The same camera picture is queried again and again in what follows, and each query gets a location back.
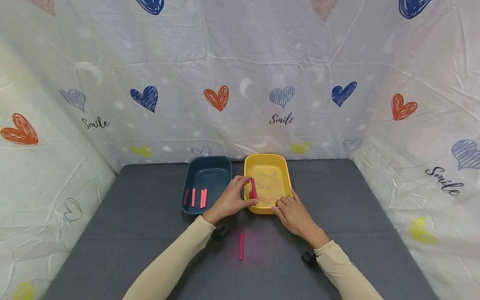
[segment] black binder clip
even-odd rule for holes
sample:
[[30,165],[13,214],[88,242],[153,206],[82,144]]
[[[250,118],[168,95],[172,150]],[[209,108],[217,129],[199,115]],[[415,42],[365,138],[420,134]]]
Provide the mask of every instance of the black binder clip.
[[228,230],[225,226],[217,228],[212,233],[212,238],[216,241],[223,241],[223,239],[228,235]]
[[311,255],[308,251],[302,254],[301,259],[309,268],[315,268],[317,266],[317,257]]

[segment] tray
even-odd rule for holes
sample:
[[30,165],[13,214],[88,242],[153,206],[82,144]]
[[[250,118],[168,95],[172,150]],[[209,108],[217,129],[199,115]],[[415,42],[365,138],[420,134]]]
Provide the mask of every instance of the tray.
[[[201,215],[220,198],[232,180],[232,162],[225,156],[197,157],[188,166],[183,186],[181,207],[189,215]],[[196,189],[192,207],[192,189]],[[202,189],[208,189],[205,208],[200,209]]]
[[[292,184],[288,173],[287,161],[278,154],[252,154],[247,156],[244,175],[255,179],[258,204],[248,209],[259,215],[273,215],[271,210],[282,196],[291,196]],[[249,199],[252,185],[243,188],[243,198]]]

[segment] gray table surface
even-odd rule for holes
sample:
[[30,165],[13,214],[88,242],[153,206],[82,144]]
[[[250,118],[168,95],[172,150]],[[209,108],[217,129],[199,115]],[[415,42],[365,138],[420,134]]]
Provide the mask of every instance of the gray table surface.
[[[187,167],[124,167],[44,298],[121,299],[195,218],[180,208]],[[352,161],[289,161],[288,169],[314,221],[384,299],[437,299]],[[243,174],[243,163],[233,163],[237,174]],[[309,245],[275,216],[245,210],[223,225],[230,234],[222,242],[211,240],[191,261],[169,299],[341,299],[320,268],[301,261]]]

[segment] red stick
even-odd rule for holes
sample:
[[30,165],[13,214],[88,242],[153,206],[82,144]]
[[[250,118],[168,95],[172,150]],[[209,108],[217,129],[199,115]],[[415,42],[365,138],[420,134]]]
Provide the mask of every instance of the red stick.
[[204,207],[207,206],[207,189],[205,189],[205,194],[204,194]]
[[192,207],[195,207],[195,189],[192,189]]
[[257,188],[255,187],[255,179],[252,178],[252,196],[253,199],[258,199]]
[[243,233],[240,234],[240,257],[239,259],[243,260]]
[[205,195],[205,190],[202,190],[200,192],[200,208],[204,207],[204,195]]

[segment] moon print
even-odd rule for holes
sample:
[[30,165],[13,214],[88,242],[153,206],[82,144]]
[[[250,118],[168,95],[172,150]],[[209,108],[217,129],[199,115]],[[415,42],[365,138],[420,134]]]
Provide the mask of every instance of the moon print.
[[100,86],[103,82],[102,70],[89,61],[74,62],[78,69],[89,71],[96,78],[96,85]]
[[244,96],[245,98],[247,97],[247,87],[252,84],[252,80],[248,77],[245,77],[242,79],[240,82],[240,94]]

